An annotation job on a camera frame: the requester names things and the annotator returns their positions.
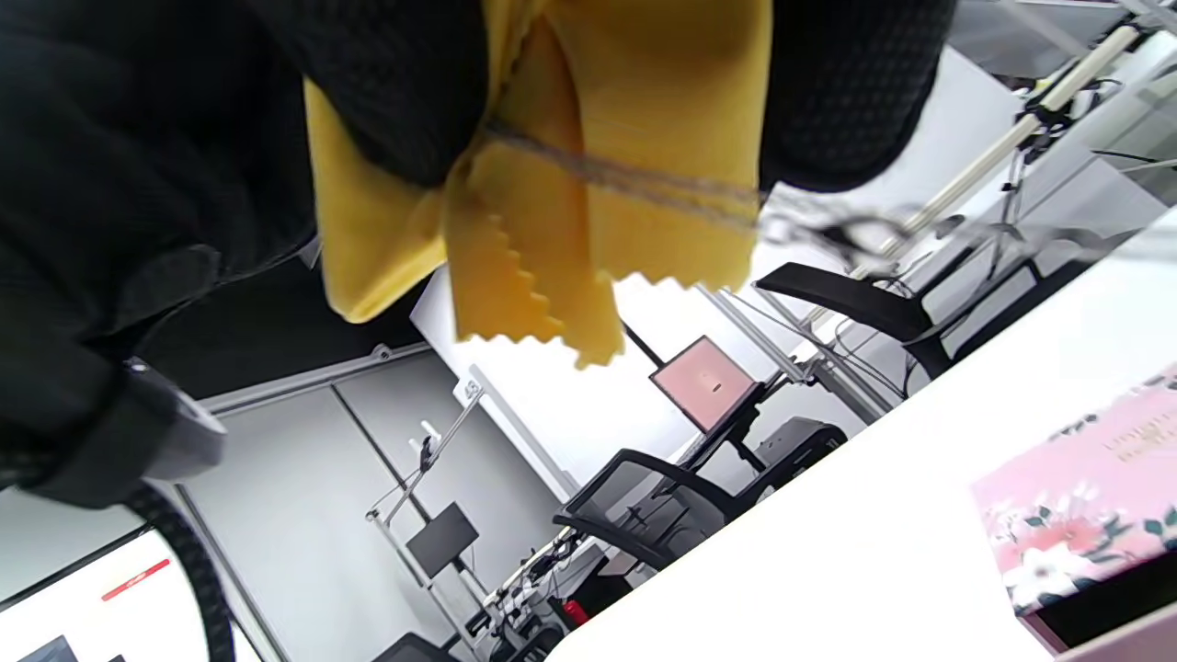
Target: yellow microfiber cloth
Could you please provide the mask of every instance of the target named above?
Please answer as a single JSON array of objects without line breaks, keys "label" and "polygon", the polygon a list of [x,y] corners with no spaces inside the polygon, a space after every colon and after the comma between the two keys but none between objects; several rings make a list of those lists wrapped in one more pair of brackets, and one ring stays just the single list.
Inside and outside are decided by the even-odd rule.
[{"label": "yellow microfiber cloth", "polygon": [[559,337],[583,368],[624,346],[613,280],[743,285],[757,200],[731,191],[756,191],[771,11],[771,0],[483,0],[484,128],[437,190],[366,161],[307,82],[332,306],[368,320],[448,260],[459,338]]}]

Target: desk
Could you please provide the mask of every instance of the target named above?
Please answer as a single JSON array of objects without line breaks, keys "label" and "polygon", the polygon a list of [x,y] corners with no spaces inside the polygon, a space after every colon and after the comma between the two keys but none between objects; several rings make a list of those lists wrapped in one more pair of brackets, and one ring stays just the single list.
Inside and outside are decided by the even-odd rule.
[{"label": "desk", "polygon": [[1177,357],[1175,290],[1173,264],[1095,265],[550,662],[1049,661],[1013,618],[967,486]]}]

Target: floral pattern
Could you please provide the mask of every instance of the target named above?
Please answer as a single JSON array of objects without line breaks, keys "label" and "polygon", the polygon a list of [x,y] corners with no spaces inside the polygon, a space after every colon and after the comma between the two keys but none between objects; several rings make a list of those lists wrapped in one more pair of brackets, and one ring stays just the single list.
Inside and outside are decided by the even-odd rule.
[{"label": "floral pattern", "polygon": [[[1153,389],[1159,389],[1159,388],[1165,388],[1165,389],[1169,389],[1170,391],[1177,391],[1177,375],[1169,375],[1169,373],[1155,375],[1155,376],[1150,377],[1148,380],[1145,380],[1142,384],[1139,384],[1138,386],[1133,388],[1131,391],[1129,391],[1125,397],[1129,397],[1129,398],[1136,397],[1136,396],[1138,396],[1141,393],[1145,393],[1148,391],[1151,391]],[[1082,418],[1079,418],[1075,423],[1071,423],[1066,428],[1063,428],[1062,430],[1059,430],[1059,431],[1055,432],[1053,435],[1051,435],[1046,439],[1046,442],[1048,443],[1049,442],[1057,442],[1060,438],[1071,437],[1071,436],[1078,435],[1079,432],[1082,432],[1086,428],[1090,428],[1091,425],[1095,425],[1097,423],[1099,423],[1099,416],[1098,415],[1096,415],[1096,413],[1084,415]]]},{"label": "floral pattern", "polygon": [[985,511],[990,544],[1015,610],[1026,614],[1141,563],[1177,551],[1177,508],[1128,519],[1091,503],[1088,483],[1070,494],[1042,494],[1028,507],[1009,499]]}]

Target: black monitor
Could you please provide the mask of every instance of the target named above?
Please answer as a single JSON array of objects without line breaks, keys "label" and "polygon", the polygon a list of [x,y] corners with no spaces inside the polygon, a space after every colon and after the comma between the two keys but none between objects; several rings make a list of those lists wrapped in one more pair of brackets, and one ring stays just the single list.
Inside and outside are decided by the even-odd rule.
[{"label": "black monitor", "polygon": [[477,539],[474,525],[457,503],[451,503],[408,541],[408,551],[432,580]]}]

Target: white wall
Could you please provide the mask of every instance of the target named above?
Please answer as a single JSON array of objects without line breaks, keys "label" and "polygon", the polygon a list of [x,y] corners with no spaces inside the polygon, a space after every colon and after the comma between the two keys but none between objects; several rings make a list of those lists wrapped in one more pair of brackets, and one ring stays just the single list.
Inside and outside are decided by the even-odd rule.
[{"label": "white wall", "polygon": [[[0,536],[0,600],[41,582],[141,525],[122,508],[89,511],[15,490],[0,492],[0,528],[6,534]],[[169,558],[173,565],[127,591],[126,600],[120,596],[108,604],[97,600],[162,558]],[[29,596],[0,614],[0,660],[16,660],[61,635],[81,660],[108,660],[121,653],[128,662],[159,660],[165,654],[180,661],[186,658],[185,654],[202,654],[204,629],[187,576],[174,561],[162,538],[148,534]],[[231,585],[225,589],[231,609],[248,623],[239,596]],[[144,620],[152,615],[161,622],[145,629]],[[235,627],[234,640],[238,660],[258,661]],[[266,649],[264,641],[254,641]],[[179,642],[186,642],[182,649],[175,648]]]},{"label": "white wall", "polygon": [[[936,90],[906,152],[877,180],[827,198],[855,208],[923,204],[1011,126],[1016,108],[1017,102],[1004,87],[946,49]],[[789,192],[780,187],[774,194]],[[839,269],[830,256],[811,247],[762,245],[753,256],[753,274],[763,276],[784,262]],[[621,317],[664,358],[707,335],[753,377],[765,378],[776,369],[694,291],[683,291],[673,283],[650,285],[637,277],[619,283],[616,290]],[[747,300],[758,303],[746,294],[742,292]],[[790,306],[807,310],[802,304]],[[789,331],[760,319],[756,312],[749,311],[747,317],[780,346],[798,344]],[[620,448],[671,457],[697,432],[650,383],[653,366],[633,346],[607,368],[577,372],[572,353],[558,343],[513,345],[501,338],[455,343],[450,283],[444,270],[433,277],[417,304],[413,322],[455,373],[465,375],[471,364],[477,364],[537,442],[581,484]],[[822,389],[786,388],[762,411],[750,435],[753,444],[792,416],[829,421],[850,435],[863,429],[845,405]],[[505,431],[517,444],[526,443],[512,430]],[[726,449],[712,464],[716,466],[709,466],[707,474],[725,484],[738,484],[746,475]]]},{"label": "white wall", "polygon": [[[421,438],[419,422],[444,429],[460,411],[454,382],[424,353],[344,380],[339,391],[408,476],[417,461],[407,439]],[[434,643],[454,634],[365,519],[397,485],[330,390],[222,421],[231,435],[224,464],[186,490],[293,662],[367,662],[408,631]],[[420,490],[432,515],[457,501],[479,530],[472,561],[488,584],[556,532],[559,504],[484,415],[467,419]],[[421,521],[406,508],[395,525],[407,539]],[[440,583],[450,604],[474,614],[454,577]],[[453,653],[468,657],[461,646]]]}]

